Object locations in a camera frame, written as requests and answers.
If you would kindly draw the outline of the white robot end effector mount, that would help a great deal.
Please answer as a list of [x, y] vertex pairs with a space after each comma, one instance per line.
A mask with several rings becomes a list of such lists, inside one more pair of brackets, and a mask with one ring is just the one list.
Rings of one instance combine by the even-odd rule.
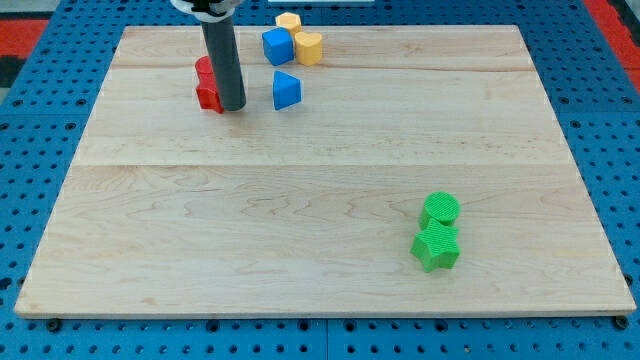
[[170, 3], [200, 22], [217, 23], [231, 17], [244, 0], [170, 0]]

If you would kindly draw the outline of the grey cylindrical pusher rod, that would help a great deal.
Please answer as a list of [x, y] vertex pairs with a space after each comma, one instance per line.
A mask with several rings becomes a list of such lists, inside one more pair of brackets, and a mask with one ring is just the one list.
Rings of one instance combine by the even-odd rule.
[[233, 19], [202, 22], [201, 28], [221, 105], [226, 111], [241, 110], [246, 105], [246, 94]]

